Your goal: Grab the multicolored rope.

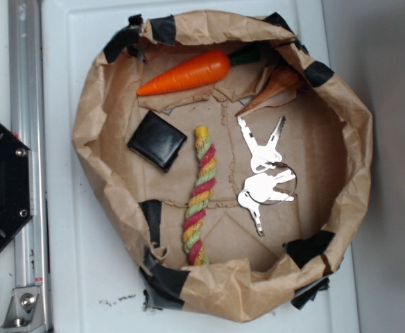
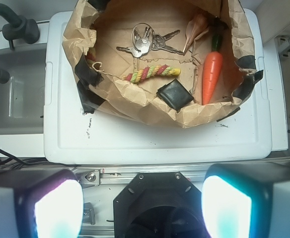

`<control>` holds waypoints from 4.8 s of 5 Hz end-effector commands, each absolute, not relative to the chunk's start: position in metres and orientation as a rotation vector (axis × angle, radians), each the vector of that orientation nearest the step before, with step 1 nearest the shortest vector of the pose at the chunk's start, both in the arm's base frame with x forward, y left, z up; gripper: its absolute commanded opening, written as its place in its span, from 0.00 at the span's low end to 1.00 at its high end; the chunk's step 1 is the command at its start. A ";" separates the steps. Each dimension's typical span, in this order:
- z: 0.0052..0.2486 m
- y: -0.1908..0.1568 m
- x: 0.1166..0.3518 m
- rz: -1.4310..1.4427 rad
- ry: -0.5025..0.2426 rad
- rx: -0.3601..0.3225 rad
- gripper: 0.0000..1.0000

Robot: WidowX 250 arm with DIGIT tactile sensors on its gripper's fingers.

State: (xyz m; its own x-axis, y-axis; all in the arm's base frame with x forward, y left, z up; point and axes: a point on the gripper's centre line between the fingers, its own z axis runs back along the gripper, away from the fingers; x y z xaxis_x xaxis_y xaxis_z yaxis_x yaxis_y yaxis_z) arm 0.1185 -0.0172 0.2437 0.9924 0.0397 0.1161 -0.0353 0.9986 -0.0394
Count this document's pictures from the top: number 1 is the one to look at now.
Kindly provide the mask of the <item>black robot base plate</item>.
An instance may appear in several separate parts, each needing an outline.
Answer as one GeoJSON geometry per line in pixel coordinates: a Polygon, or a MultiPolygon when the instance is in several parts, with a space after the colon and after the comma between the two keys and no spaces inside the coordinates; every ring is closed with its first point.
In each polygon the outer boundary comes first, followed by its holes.
{"type": "Polygon", "coordinates": [[[30,156],[0,123],[0,252],[32,217],[30,156]]]}

